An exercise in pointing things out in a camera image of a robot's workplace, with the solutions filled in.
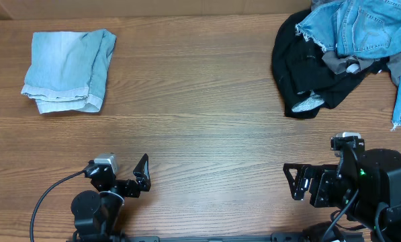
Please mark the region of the light blue denim shorts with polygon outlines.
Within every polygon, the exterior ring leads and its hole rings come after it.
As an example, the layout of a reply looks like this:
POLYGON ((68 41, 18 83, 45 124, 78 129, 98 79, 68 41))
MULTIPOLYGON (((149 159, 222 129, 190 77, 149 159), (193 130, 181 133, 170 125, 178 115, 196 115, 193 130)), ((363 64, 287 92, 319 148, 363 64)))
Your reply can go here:
POLYGON ((41 114, 99 112, 115 44, 116 35, 106 29, 35 32, 21 94, 33 99, 41 114))

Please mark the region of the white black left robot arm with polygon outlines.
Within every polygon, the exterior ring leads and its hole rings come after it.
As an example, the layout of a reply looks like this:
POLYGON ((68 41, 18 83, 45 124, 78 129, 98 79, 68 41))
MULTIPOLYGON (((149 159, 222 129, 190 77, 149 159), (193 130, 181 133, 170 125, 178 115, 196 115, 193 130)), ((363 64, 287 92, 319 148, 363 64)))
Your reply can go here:
POLYGON ((133 170, 135 180, 116 177, 118 162, 113 153, 102 153, 90 160, 83 173, 95 191, 79 193, 71 203, 74 215, 73 241, 129 241, 122 231, 115 231, 118 216, 126 198, 137 198, 150 190, 148 155, 133 170))

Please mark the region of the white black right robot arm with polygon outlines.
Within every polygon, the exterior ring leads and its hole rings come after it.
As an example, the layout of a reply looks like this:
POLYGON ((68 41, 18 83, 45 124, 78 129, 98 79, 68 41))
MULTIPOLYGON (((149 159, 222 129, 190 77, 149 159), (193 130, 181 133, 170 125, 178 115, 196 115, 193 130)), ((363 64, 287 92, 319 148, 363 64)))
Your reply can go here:
POLYGON ((342 216, 373 232, 376 241, 401 241, 401 153, 343 148, 337 165, 286 163, 283 172, 294 200, 310 193, 315 208, 340 211, 317 237, 330 241, 342 216))

